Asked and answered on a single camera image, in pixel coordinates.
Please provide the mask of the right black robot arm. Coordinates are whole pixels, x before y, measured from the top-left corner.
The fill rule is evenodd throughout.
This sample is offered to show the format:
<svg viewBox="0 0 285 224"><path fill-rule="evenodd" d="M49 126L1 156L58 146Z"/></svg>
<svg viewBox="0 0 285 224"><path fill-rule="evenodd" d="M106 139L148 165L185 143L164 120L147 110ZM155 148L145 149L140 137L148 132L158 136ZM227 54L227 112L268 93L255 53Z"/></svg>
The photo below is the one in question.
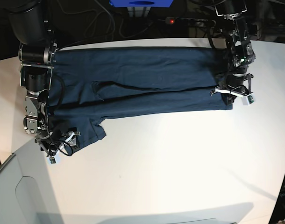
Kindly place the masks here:
<svg viewBox="0 0 285 224"><path fill-rule="evenodd" d="M78 150L80 135L69 121L53 117L65 94L62 78L53 74L57 43L47 34L39 0L23 1L7 12L20 41L20 86L27 90L24 130L35 136L35 143L47 154L50 163L55 164L58 153L72 156Z"/></svg>

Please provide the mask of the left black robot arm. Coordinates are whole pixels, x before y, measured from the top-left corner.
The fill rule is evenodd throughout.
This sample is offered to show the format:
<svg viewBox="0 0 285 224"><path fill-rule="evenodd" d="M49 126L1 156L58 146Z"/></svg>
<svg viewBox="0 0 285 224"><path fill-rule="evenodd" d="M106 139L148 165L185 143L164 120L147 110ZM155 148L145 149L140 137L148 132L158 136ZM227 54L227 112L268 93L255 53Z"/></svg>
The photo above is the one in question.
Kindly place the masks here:
<svg viewBox="0 0 285 224"><path fill-rule="evenodd" d="M246 3L243 0L213 0L212 4L216 15L224 19L220 30L226 42L228 65L225 72L216 75L219 82L210 94L220 93L226 105L233 104L236 98L240 98L243 105L251 105L254 102L253 75L247 70L256 55L243 16L247 11Z"/></svg>

